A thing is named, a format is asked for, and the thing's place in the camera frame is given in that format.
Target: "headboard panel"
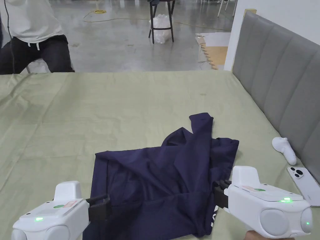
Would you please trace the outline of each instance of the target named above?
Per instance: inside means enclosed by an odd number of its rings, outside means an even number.
[[[247,12],[233,74],[320,182],[320,46]]]

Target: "navy blue shirt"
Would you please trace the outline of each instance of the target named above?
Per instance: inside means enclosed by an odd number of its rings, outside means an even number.
[[[211,234],[213,182],[229,179],[239,141],[212,139],[208,113],[189,117],[161,147],[96,154],[91,197],[110,194],[112,215],[84,240],[173,239]]]

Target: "black cable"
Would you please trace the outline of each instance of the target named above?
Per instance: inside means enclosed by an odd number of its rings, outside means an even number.
[[[8,9],[7,9],[7,3],[6,3],[6,0],[4,0],[4,7],[5,7],[5,10],[7,12],[7,16],[8,16],[8,33],[9,33],[9,36],[10,36],[10,50],[11,50],[11,55],[12,55],[12,69],[13,69],[13,74],[15,74],[15,69],[14,69],[14,53],[13,53],[13,49],[12,49],[12,36],[11,36],[11,33],[10,33],[10,28],[9,28],[9,13],[8,13]]]

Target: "floor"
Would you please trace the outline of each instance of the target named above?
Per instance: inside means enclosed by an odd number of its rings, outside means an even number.
[[[227,11],[215,1],[177,0],[173,20],[174,43],[152,44],[149,34],[150,10],[146,0],[50,0],[69,41],[70,55],[77,72],[185,71],[205,68],[198,61],[195,33],[231,31],[234,2]],[[90,13],[98,7],[106,14]],[[160,3],[157,14],[167,14]]]

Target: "white chair leg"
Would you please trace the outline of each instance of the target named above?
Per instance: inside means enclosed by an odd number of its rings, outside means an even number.
[[[226,9],[225,9],[225,11],[227,10],[227,7],[228,7],[228,4],[229,4],[229,1],[230,1],[230,0],[228,0],[228,1],[227,1],[227,4],[226,4]]]
[[[220,8],[219,8],[219,12],[218,12],[218,17],[219,17],[219,15],[220,15],[220,11],[221,11],[221,9],[222,9],[223,1],[224,1],[224,0],[222,0],[221,3],[220,3]]]
[[[237,4],[238,4],[238,0],[236,0],[235,8],[233,9],[233,14],[232,14],[233,17],[235,16],[235,13],[236,13]]]

